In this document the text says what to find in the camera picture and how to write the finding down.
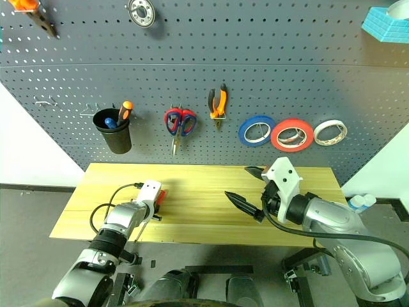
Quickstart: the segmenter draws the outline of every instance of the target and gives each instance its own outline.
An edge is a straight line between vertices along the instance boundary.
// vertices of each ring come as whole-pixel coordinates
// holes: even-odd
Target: orange screwdriver handle
[[[131,101],[124,101],[120,113],[118,115],[118,126],[120,126],[125,120],[127,120],[130,116],[130,112],[132,111],[133,104]]]
[[[226,105],[226,101],[228,99],[228,89],[226,88],[226,85],[222,83],[220,86],[220,102],[219,106],[217,107],[217,113],[219,116],[222,116],[224,114],[224,107]]]

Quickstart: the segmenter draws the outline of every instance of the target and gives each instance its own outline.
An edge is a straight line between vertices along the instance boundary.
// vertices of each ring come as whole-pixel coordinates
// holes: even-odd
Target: plastic bottle
[[[366,204],[365,198],[361,195],[355,195],[353,198],[348,200],[348,205],[350,208],[356,212],[362,212],[362,207]]]
[[[361,213],[376,203],[376,198],[372,194],[355,195],[348,201],[348,205],[355,212]]]
[[[371,207],[372,205],[376,203],[376,197],[373,196],[372,194],[365,194],[364,198],[365,198],[365,205],[361,207],[362,211],[368,209],[369,207]]]

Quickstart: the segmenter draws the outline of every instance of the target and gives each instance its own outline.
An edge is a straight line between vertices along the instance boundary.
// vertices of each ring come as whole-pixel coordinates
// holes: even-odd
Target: wooden table
[[[344,195],[330,168],[296,168],[304,178],[301,193],[312,192],[319,197],[345,202]],[[245,244],[259,246],[311,247],[312,239],[282,232],[267,220],[258,224],[238,210],[224,195],[231,191],[261,207],[261,189],[265,183],[248,174],[243,166],[162,165],[162,164],[90,164],[63,213],[52,238],[90,240],[95,234],[89,227],[91,211],[107,203],[121,185],[144,182],[162,183],[167,191],[158,215],[161,222],[150,221],[141,235],[144,242],[184,242],[202,244]],[[121,190],[113,203],[136,198],[139,190]],[[102,224],[105,209],[94,217],[97,228]],[[300,229],[292,223],[287,226]],[[130,240],[134,240],[136,228]]]

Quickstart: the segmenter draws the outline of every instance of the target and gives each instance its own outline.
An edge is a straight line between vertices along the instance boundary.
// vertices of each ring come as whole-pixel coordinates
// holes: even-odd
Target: gray floor
[[[49,297],[66,270],[88,243],[49,239],[48,235],[70,197],[69,193],[0,190],[0,301],[1,306],[22,306]],[[400,223],[388,205],[375,205],[363,216],[377,235],[407,248],[408,223]],[[186,265],[253,265],[253,278],[265,306],[298,306],[297,296],[282,280],[280,261],[294,248],[211,246],[199,244],[141,243],[129,245],[143,256],[140,266],[120,266],[118,271],[135,272],[140,286],[147,288],[171,269]],[[151,260],[156,267],[150,268]],[[403,259],[403,270],[408,268]],[[337,265],[330,260],[333,275],[308,273],[317,307],[356,306]],[[224,300],[227,275],[201,275],[199,297]]]

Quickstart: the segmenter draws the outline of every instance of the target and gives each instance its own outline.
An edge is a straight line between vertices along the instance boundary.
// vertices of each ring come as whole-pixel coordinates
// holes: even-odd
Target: red scissors handle
[[[172,134],[173,136],[178,131],[178,127],[181,124],[182,116],[183,111],[178,107],[173,107],[172,109],[167,110],[164,115],[166,128],[169,131],[169,133]]]

